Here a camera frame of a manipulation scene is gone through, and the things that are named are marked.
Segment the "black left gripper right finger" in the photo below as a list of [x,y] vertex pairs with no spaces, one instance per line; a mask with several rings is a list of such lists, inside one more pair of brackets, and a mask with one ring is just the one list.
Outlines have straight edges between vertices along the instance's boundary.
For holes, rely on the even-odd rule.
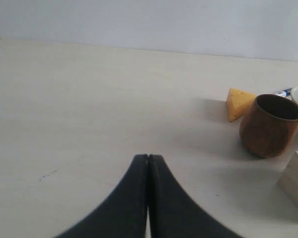
[[149,155],[148,209],[153,238],[239,238],[181,187],[161,155]]

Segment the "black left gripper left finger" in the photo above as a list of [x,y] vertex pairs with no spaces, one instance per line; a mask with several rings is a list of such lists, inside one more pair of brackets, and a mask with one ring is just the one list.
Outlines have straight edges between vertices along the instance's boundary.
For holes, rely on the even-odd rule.
[[148,156],[136,155],[109,196],[59,238],[144,238]]

